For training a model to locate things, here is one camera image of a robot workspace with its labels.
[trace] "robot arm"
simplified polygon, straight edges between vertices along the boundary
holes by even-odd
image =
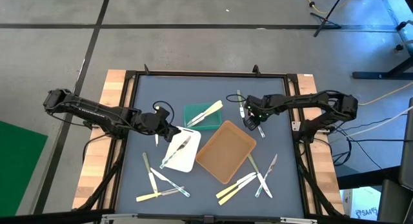
[[[142,113],[141,110],[125,107],[108,107],[83,99],[68,89],[49,91],[43,103],[48,114],[67,112],[84,119],[83,123],[92,128],[99,125],[110,137],[123,139],[128,130],[144,135],[158,134],[171,142],[180,130],[170,125],[166,118],[169,112],[159,107],[156,113]]]
[[[280,113],[291,108],[321,108],[324,113],[313,120],[300,122],[299,127],[293,128],[294,135],[304,143],[312,143],[314,135],[337,121],[351,121],[356,118],[358,101],[351,95],[326,90],[317,94],[284,96],[281,94],[265,95],[262,99],[248,96],[244,107],[250,117],[244,121],[248,129],[255,129],[261,122],[266,121],[272,114]]]

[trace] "green container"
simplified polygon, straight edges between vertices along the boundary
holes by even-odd
[[[192,120],[194,117],[198,116],[200,113],[208,109],[213,103],[206,104],[192,104],[185,105],[183,107],[183,123],[186,128],[186,124]],[[221,110],[208,115],[204,120],[200,121],[196,125],[189,127],[191,130],[216,130],[222,124],[221,120]]]

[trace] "white cutting board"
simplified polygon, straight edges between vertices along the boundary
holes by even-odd
[[[194,166],[196,152],[201,141],[201,133],[183,127],[178,127],[178,129],[181,130],[181,133],[174,135],[172,138],[164,159],[171,156],[189,135],[191,135],[191,138],[184,148],[176,152],[172,159],[169,159],[165,167],[181,172],[190,172]]]

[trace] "green mat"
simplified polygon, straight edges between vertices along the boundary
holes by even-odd
[[[14,216],[47,136],[0,121],[0,217]]]

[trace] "brown plastic tray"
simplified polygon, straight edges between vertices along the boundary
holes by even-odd
[[[221,183],[227,184],[257,141],[225,121],[196,155],[196,161]]]

